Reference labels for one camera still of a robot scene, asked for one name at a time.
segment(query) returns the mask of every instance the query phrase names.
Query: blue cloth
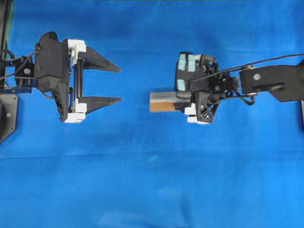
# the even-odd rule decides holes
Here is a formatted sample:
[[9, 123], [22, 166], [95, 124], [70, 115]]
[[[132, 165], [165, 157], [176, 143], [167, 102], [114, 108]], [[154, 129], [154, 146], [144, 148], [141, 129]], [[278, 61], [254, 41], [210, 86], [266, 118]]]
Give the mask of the blue cloth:
[[86, 71], [85, 95], [123, 101], [70, 125], [39, 91], [19, 96], [18, 129], [0, 146], [0, 227], [303, 227], [299, 102], [269, 93], [252, 107], [229, 100], [203, 126], [149, 112], [150, 92], [173, 90], [180, 51], [214, 56], [221, 69], [303, 53], [303, 8], [302, 0], [17, 0], [15, 56], [48, 31], [83, 39], [122, 69]]

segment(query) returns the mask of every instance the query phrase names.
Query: mounting plate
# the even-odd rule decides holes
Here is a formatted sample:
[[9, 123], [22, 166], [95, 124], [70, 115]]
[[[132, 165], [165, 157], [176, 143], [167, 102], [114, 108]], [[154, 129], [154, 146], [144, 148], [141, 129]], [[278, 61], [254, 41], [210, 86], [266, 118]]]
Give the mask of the mounting plate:
[[16, 95], [0, 95], [0, 104], [2, 104], [2, 111], [0, 113], [0, 144], [16, 130], [18, 101], [19, 98]]

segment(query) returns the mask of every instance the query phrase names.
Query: robotic arm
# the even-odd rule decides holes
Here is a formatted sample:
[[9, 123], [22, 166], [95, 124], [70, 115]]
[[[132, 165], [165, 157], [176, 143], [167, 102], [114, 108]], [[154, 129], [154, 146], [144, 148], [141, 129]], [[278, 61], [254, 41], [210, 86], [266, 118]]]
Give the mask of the robotic arm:
[[[176, 93], [152, 93], [150, 110], [181, 111], [188, 115], [190, 123], [210, 124], [223, 100], [240, 98], [247, 105], [253, 105], [255, 97], [265, 91], [280, 102], [304, 100], [303, 62], [297, 66], [252, 67], [262, 62], [303, 55], [277, 57], [219, 71], [215, 58], [182, 52], [176, 65]], [[232, 71], [240, 71], [242, 94], [238, 78], [230, 77]], [[171, 107], [160, 109], [164, 102], [169, 102]]]
[[[62, 122], [80, 123], [86, 114], [121, 101], [121, 98], [84, 96], [84, 69], [121, 70], [86, 46], [83, 40], [65, 39], [59, 42], [55, 32], [48, 32], [27, 57], [15, 58], [9, 50], [2, 53], [9, 54], [10, 58], [0, 58], [0, 96], [31, 93], [32, 88], [36, 88], [45, 97], [55, 100]], [[15, 67], [15, 72], [5, 76], [5, 67]], [[71, 68], [74, 69], [74, 88], [70, 87]], [[5, 86], [5, 79], [10, 76], [15, 76], [14, 87]]]

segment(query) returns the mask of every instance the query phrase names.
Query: bolt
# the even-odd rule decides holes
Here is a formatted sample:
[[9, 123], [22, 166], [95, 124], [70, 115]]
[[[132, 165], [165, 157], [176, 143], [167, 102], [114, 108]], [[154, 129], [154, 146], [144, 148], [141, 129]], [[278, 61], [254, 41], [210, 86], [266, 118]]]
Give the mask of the bolt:
[[261, 79], [261, 75], [260, 74], [255, 74], [255, 75], [253, 75], [253, 79], [254, 80], [260, 80]]
[[23, 72], [24, 72], [26, 75], [29, 75], [29, 74], [30, 74], [30, 69], [25, 68]]

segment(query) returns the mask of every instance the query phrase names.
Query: wire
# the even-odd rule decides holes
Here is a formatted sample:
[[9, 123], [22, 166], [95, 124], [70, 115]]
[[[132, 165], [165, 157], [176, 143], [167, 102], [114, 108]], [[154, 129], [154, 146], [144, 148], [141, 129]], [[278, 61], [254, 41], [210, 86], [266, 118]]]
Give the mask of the wire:
[[8, 53], [9, 56], [10, 56], [10, 58], [15, 58], [14, 53], [13, 53], [12, 51], [8, 50], [8, 49], [4, 49], [4, 50], [0, 51], [0, 56], [1, 56], [3, 53]]
[[34, 55], [34, 54], [36, 54], [36, 53], [38, 53], [38, 52], [39, 52], [39, 51], [33, 51], [32, 53], [30, 53], [29, 56], [24, 60], [24, 62], [18, 67], [18, 69], [17, 69], [15, 72], [13, 72], [13, 73], [11, 73], [11, 74], [9, 74], [9, 75], [5, 75], [5, 76], [3, 76], [3, 77], [0, 77], [0, 81], [3, 80], [3, 79], [5, 79], [5, 78], [7, 78], [7, 77], [11, 77], [11, 76], [17, 74], [17, 73], [18, 73], [20, 70], [22, 70], [23, 67], [27, 64], [29, 58], [30, 58], [32, 55]]
[[248, 100], [246, 100], [244, 97], [245, 97], [245, 95], [241, 95], [241, 94], [239, 94], [237, 91], [233, 91], [233, 92], [235, 92], [236, 94], [237, 94], [237, 97], [239, 97], [245, 104], [247, 104], [247, 105], [253, 105], [255, 102], [256, 102], [256, 100], [255, 100], [255, 97], [254, 96], [250, 96], [250, 98], [251, 98], [251, 101], [248, 101]]
[[193, 80], [189, 80], [187, 82], [196, 82], [199, 81], [201, 79], [205, 79], [205, 78], [209, 78], [209, 77], [214, 77], [216, 75], [219, 75], [221, 73], [224, 72], [231, 72], [231, 71], [237, 71], [237, 70], [241, 70], [247, 66], [251, 66], [251, 65], [255, 65], [255, 64], [260, 64], [260, 63], [264, 63], [264, 62], [269, 62], [269, 61], [274, 61], [274, 60], [278, 60], [278, 59], [282, 59], [282, 58], [290, 58], [290, 57], [298, 57], [298, 56], [304, 56], [304, 54], [291, 54], [291, 55], [286, 55], [286, 56], [279, 56], [279, 57], [275, 57], [275, 58], [269, 58], [269, 59], [264, 59], [264, 60], [260, 60], [257, 62], [252, 62], [252, 63], [248, 63], [248, 64], [244, 64], [244, 65], [240, 65], [240, 66], [236, 66], [236, 67], [232, 67], [232, 68], [228, 68], [228, 69], [224, 69], [224, 70], [220, 70], [212, 75], [208, 75], [208, 76], [203, 76], [203, 77], [199, 77]]
[[19, 57], [19, 58], [0, 58], [0, 61], [12, 62], [12, 61], [16, 61], [16, 60], [19, 60], [19, 59], [21, 59], [21, 57]]
[[43, 93], [42, 91], [41, 91], [41, 93], [42, 93], [42, 94], [43, 94], [43, 96], [45, 96], [47, 99], [50, 99], [50, 100], [54, 99], [54, 97], [53, 97], [53, 96], [49, 96], [49, 95], [47, 95], [47, 94]]

